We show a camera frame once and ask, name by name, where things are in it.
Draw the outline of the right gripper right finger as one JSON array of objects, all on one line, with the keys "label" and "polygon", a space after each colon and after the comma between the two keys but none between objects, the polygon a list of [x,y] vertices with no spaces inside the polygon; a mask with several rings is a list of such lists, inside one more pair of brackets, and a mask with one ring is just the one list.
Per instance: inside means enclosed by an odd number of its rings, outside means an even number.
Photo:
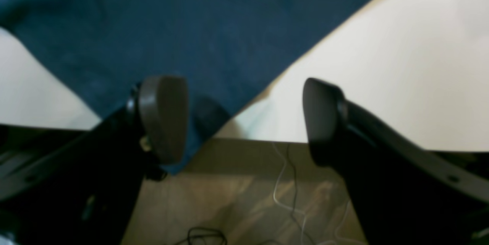
[{"label": "right gripper right finger", "polygon": [[423,149],[317,78],[303,111],[311,158],[343,177],[370,245],[488,244],[488,153]]}]

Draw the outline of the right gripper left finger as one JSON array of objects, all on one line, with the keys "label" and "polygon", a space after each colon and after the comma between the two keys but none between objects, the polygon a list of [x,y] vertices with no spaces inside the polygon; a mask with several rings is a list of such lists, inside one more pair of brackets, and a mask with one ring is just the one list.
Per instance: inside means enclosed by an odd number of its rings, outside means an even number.
[{"label": "right gripper left finger", "polygon": [[185,152],[188,86],[150,76],[88,131],[1,124],[1,244],[119,245],[143,179]]}]

